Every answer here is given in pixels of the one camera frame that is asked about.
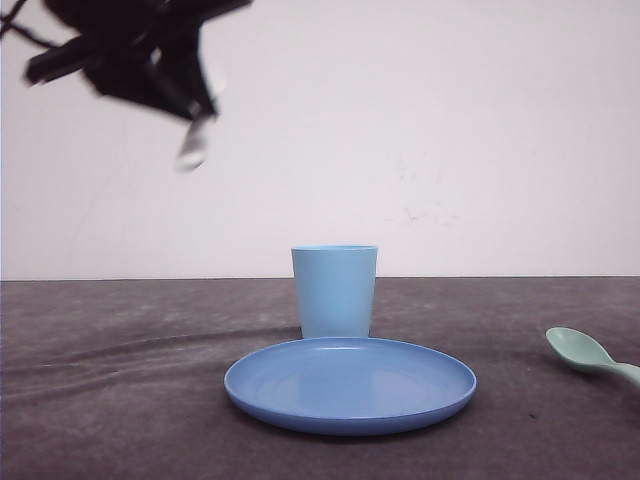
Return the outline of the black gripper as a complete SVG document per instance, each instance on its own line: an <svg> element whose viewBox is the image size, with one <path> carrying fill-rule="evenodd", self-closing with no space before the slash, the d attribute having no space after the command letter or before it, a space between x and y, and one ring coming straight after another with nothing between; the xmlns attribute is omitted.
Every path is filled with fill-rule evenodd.
<svg viewBox="0 0 640 480"><path fill-rule="evenodd" d="M48 1L77 36L31 58L25 77L50 82L76 71L101 95L188 121L217 117L202 72L202 25L244 1Z"/></svg>

